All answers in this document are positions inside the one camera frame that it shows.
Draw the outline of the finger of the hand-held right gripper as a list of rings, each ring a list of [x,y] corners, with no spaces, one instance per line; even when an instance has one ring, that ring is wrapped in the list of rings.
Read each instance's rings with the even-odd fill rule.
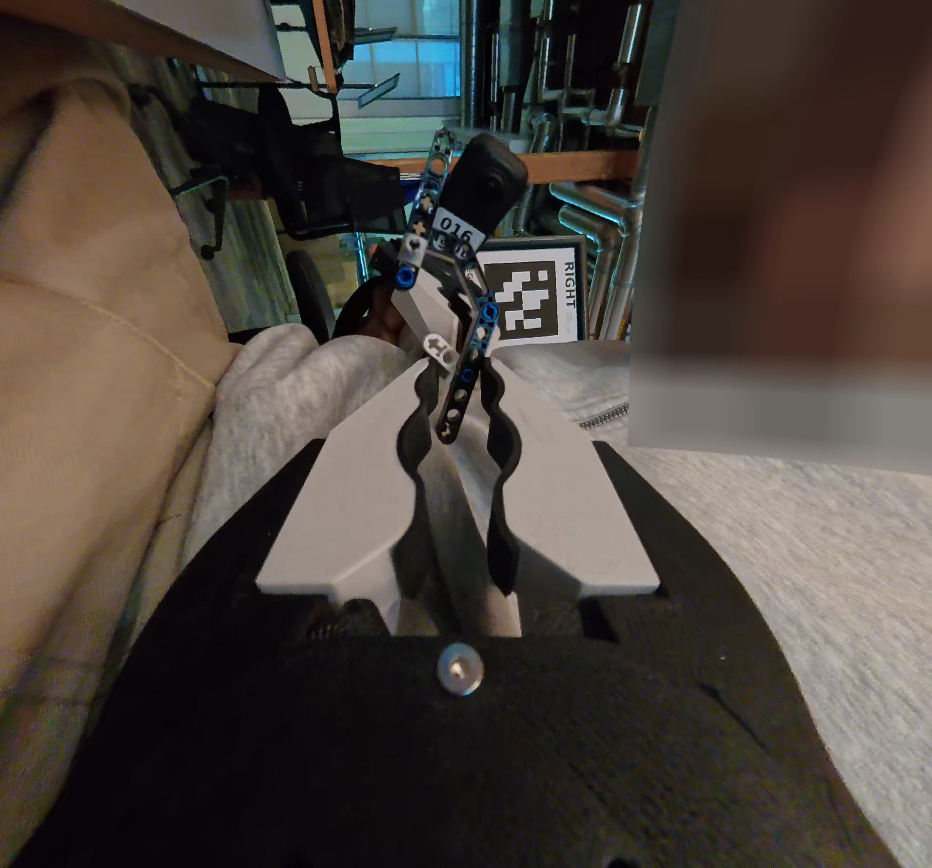
[[[430,335],[439,337],[439,349],[457,351],[460,319],[442,292],[440,280],[417,278],[408,290],[395,288],[393,307],[403,320],[398,344],[402,351],[408,355],[423,355],[424,341]]]

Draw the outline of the framed marker sign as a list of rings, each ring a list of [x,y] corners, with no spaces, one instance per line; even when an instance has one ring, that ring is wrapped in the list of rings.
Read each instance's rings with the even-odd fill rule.
[[[490,238],[477,259],[499,309],[494,345],[586,339],[587,254],[582,236]]]

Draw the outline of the black office chair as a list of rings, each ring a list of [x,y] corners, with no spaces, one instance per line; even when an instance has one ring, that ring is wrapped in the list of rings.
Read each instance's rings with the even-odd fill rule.
[[[202,95],[185,110],[161,91],[172,128],[196,163],[184,183],[169,190],[180,197],[208,187],[204,205],[215,218],[215,244],[200,249],[212,260],[223,245],[227,202],[236,187],[256,184],[260,197],[274,202],[284,231],[309,241],[334,233],[402,234],[405,219],[400,171],[349,158],[343,152],[338,108],[309,125],[293,122],[283,87],[273,82],[204,82],[220,89],[253,89],[254,112]]]

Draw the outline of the grey hoodie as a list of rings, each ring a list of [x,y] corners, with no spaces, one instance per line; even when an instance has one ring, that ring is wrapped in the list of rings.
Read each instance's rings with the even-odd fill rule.
[[[239,351],[183,564],[308,442],[416,360],[297,324]],[[902,866],[930,866],[930,478],[744,455],[636,448],[618,343],[503,350],[572,422],[607,442],[705,537],[763,612],[845,784]]]

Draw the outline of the orange shelf beam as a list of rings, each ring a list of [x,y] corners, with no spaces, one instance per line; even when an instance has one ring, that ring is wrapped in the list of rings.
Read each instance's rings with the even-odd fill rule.
[[[388,157],[353,154],[351,159],[397,169],[402,180],[418,180],[429,162],[426,157]],[[524,153],[515,156],[527,169],[528,185],[561,182],[614,182],[634,178],[637,151]]]

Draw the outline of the beige cloth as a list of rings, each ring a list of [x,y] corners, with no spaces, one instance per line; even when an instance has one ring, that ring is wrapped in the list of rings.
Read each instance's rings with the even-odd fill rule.
[[[235,356],[126,86],[2,16],[2,866],[62,789]]]

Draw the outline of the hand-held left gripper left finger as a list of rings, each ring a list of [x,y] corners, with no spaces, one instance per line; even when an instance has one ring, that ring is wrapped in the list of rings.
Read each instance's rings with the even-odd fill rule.
[[[383,618],[419,593],[430,527],[418,469],[438,382],[420,360],[331,431],[257,576],[262,593],[366,600]]]

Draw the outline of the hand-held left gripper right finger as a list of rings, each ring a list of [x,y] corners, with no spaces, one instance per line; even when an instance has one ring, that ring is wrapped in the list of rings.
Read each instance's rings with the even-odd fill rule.
[[[568,601],[655,592],[659,576],[586,432],[494,359],[483,408],[499,468],[486,537],[498,589]]]

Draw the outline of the black lego beam assembly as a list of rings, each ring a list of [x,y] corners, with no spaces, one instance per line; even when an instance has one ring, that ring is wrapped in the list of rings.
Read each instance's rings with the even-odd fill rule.
[[[448,129],[440,129],[435,132],[434,136],[437,133],[452,134],[452,162],[455,146],[454,134]],[[443,364],[450,377],[449,394],[442,407],[436,427],[439,440],[442,443],[449,444],[459,435],[462,416],[471,399],[476,380],[480,376],[483,362],[486,358],[486,352],[498,325],[499,309],[493,299],[491,289],[489,289],[489,293],[486,296],[487,302],[480,303],[472,296],[468,289],[469,282],[467,279],[456,269],[456,266],[450,262],[449,258],[440,257],[440,262],[451,266],[457,285],[457,289],[454,293],[458,297],[465,298],[470,308],[470,319],[468,326],[465,328],[463,346],[456,363],[444,362],[446,350],[440,350],[438,348],[439,345],[434,339],[426,339],[429,355],[432,356],[436,362]],[[484,283],[487,285],[480,264],[479,269]]]

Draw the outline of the cluster of metal pipes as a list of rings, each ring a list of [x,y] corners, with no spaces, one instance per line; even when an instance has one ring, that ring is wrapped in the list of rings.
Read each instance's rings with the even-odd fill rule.
[[[649,107],[639,101],[659,0],[460,0],[460,130],[524,153],[637,151],[634,178],[529,186],[507,233],[588,239],[588,335],[626,337],[646,186]]]

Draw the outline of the person's right hand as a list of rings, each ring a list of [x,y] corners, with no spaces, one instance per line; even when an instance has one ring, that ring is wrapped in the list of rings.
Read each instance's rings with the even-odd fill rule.
[[[394,306],[390,292],[374,293],[372,304],[360,335],[398,346],[405,329],[405,321]]]

